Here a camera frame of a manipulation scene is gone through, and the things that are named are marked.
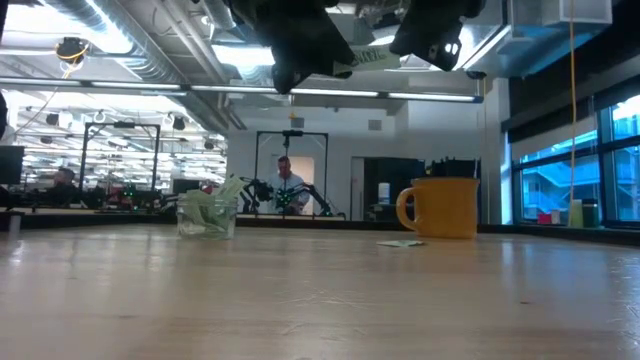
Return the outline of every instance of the label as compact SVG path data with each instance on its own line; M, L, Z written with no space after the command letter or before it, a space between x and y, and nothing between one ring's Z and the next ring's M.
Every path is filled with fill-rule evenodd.
M373 71L400 67L400 56L389 51L389 45L352 46L351 50L355 54L356 60L351 65L334 62L334 75L348 71Z

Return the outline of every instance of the paper note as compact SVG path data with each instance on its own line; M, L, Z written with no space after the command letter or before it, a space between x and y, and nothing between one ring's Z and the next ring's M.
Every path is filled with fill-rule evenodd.
M356 55L356 61L351 65L334 62L334 75L349 71L372 71L400 67L400 56L389 51L389 45L352 46L351 50Z
M392 247L409 247L424 245L422 241L416 240L397 240L397 241L378 241L378 245L392 246Z

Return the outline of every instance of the overhead robot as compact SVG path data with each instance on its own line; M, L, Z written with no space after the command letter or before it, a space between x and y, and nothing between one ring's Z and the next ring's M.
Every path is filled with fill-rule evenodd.
M287 94L311 74L334 74L334 64L357 65L354 52L329 18L338 0L224 0L238 25L247 25L258 42L271 47L273 83ZM451 71L460 56L464 18L477 17L486 0L413 0L389 50L414 54Z

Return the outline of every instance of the computer monitor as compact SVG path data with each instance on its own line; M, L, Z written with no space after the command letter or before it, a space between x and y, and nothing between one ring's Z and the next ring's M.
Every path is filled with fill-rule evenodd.
M184 194L189 190L200 189L200 180L175 179L173 180L173 193Z
M0 146L0 184L20 184L23 157L24 146Z

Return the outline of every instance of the man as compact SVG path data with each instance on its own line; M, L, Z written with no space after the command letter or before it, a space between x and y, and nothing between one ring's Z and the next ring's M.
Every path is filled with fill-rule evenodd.
M60 168L53 176L53 187L47 190L49 201L54 206L68 206L76 197L73 179L76 174L67 168Z
M302 208L309 202L309 193L301 193L294 197L286 208L281 209L276 207L276 193L278 190L287 190L296 188L304 183L302 178L291 172L291 161L286 156L282 156L278 159L278 173L273 174L269 178L269 185L273 188L273 200L270 203L270 211L274 213L284 213L287 215L299 215L302 213Z

